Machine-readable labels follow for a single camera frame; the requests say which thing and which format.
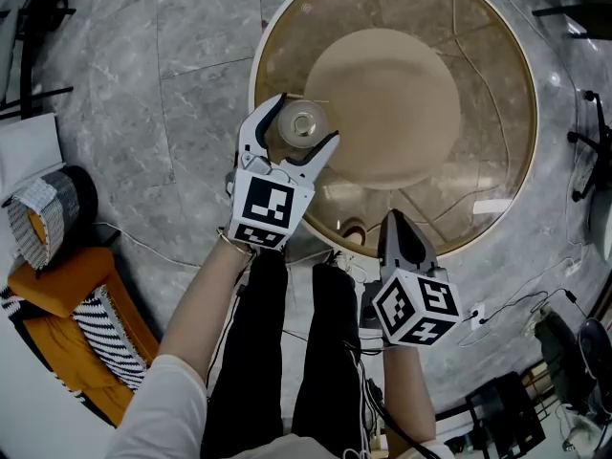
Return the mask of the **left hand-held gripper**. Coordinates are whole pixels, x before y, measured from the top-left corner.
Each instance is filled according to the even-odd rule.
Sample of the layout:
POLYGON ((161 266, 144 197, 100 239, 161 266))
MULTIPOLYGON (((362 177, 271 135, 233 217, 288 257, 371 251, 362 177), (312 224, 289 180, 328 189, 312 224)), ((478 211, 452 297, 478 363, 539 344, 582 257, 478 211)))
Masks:
POLYGON ((242 122, 238 166, 229 181, 231 216, 227 237, 251 247, 281 250, 295 232, 314 194, 314 182, 339 145, 339 132, 328 134, 303 159, 268 162, 265 135, 287 94, 262 102, 242 122))

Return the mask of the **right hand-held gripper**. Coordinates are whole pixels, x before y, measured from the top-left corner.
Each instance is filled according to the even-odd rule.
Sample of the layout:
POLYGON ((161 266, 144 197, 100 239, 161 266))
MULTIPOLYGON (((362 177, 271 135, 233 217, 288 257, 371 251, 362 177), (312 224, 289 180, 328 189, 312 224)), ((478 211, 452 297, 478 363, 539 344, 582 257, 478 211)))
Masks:
POLYGON ((463 321, 457 287, 436 263, 425 233, 402 212, 382 219, 377 256, 393 257, 398 238, 402 258, 420 269, 393 268, 381 276, 373 266, 359 270, 359 327, 368 336, 401 346, 433 346, 463 321))

